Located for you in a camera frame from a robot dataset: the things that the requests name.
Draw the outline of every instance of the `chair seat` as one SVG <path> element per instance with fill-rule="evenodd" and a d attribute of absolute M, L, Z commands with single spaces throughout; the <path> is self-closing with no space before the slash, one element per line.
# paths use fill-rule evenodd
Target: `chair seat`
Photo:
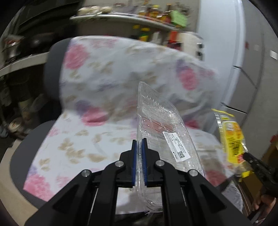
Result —
<path fill-rule="evenodd" d="M 40 148 L 54 120 L 45 122 L 35 128 L 15 150 L 10 163 L 12 180 L 21 194 L 35 207 L 40 208 L 45 201 L 23 190 L 23 185 L 32 161 Z"/>

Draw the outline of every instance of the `human hand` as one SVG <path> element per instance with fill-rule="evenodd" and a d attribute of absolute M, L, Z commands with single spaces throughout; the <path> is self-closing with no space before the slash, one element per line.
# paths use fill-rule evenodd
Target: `human hand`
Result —
<path fill-rule="evenodd" d="M 267 207 L 263 211 L 263 213 L 259 216 L 258 220 L 261 220 L 263 218 L 266 218 L 266 216 L 270 213 L 272 208 L 274 207 L 276 203 L 276 198 L 270 195 L 261 195 L 261 192 L 258 192 L 256 195 L 256 198 L 252 204 L 252 211 L 255 211 L 259 209 L 259 205 L 261 203 L 265 203 Z"/>

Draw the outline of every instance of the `plastic bag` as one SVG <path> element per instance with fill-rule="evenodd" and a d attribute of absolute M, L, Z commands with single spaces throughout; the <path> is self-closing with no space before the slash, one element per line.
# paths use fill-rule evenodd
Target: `plastic bag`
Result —
<path fill-rule="evenodd" d="M 235 116 L 225 111 L 212 109 L 217 120 L 220 140 L 226 155 L 229 169 L 234 174 L 246 177 L 250 174 L 251 167 L 243 159 L 243 153 L 248 152 L 242 130 L 235 120 Z"/>
<path fill-rule="evenodd" d="M 138 158 L 136 188 L 147 209 L 162 210 L 160 188 L 147 188 L 142 172 L 142 139 L 147 138 L 148 148 L 159 153 L 162 160 L 176 169 L 187 172 L 196 169 L 204 175 L 196 149 L 177 109 L 144 82 L 138 90 Z"/>

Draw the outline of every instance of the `green paper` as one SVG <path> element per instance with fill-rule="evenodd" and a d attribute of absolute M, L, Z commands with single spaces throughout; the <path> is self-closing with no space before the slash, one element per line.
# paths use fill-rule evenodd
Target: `green paper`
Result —
<path fill-rule="evenodd" d="M 187 17 L 181 14 L 179 11 L 175 10 L 171 12 L 172 23 L 180 25 L 182 27 L 186 26 Z"/>

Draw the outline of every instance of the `gray chair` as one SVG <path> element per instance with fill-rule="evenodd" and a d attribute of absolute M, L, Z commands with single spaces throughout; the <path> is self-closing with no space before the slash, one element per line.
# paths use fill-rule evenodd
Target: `gray chair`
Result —
<path fill-rule="evenodd" d="M 41 146 L 44 138 L 55 123 L 61 113 L 59 102 L 59 77 L 60 70 L 71 38 L 55 43 L 48 54 L 47 62 L 44 66 L 44 88 L 50 99 L 53 100 L 53 108 L 47 111 L 54 120 L 47 121 L 35 128 L 18 146 L 14 152 L 10 163 L 11 178 L 19 192 L 35 207 L 40 208 L 45 201 L 31 195 L 23 190 L 29 167 Z"/>

